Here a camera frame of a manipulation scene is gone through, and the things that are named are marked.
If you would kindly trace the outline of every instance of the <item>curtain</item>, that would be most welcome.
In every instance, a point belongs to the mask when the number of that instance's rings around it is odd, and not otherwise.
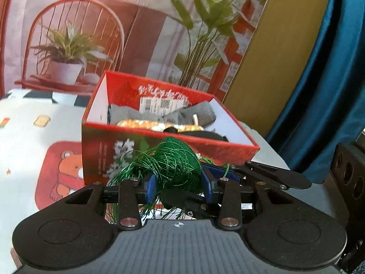
[[[314,48],[266,139],[313,183],[328,175],[337,143],[365,127],[365,0],[329,0]]]

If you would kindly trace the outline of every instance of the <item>bear illustration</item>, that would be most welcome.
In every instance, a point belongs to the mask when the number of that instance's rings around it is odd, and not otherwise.
[[[39,210],[84,187],[81,142],[58,141],[45,155],[35,189]]]

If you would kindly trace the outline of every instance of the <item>barcode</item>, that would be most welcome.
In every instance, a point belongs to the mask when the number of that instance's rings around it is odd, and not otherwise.
[[[170,106],[170,100],[169,99],[161,99],[160,108],[169,108]]]
[[[151,99],[146,99],[145,110],[151,110]]]

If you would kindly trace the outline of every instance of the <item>chair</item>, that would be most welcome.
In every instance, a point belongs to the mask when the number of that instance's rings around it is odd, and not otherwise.
[[[74,85],[57,83],[50,77],[49,61],[41,61],[37,50],[32,46],[49,43],[48,29],[65,30],[70,22],[75,29],[90,34],[98,45],[104,47],[104,53],[113,62],[98,60],[97,65],[88,63],[83,73],[95,73],[101,76],[105,70],[115,70],[120,63],[124,51],[124,30],[116,14],[97,0],[60,0],[44,8],[35,18],[31,26],[21,75],[15,81],[22,88],[77,93],[90,96],[95,84],[90,84],[79,75]]]
[[[4,50],[5,50],[6,25],[10,10],[10,4],[11,0],[0,0],[0,99],[5,94]]]

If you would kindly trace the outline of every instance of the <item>red box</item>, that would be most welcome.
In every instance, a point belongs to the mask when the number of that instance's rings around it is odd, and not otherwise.
[[[130,129],[110,125],[108,106],[129,106],[139,110],[142,97],[188,100],[189,105],[209,101],[217,119],[205,130],[217,128],[230,142],[203,139],[185,135]],[[82,120],[83,177],[86,184],[93,181],[106,183],[117,171],[115,159],[129,150],[139,150],[141,141],[153,147],[167,136],[175,136],[202,157],[211,158],[216,164],[241,165],[250,160],[260,149],[236,118],[214,95],[180,87],[150,78],[107,71],[100,79]]]

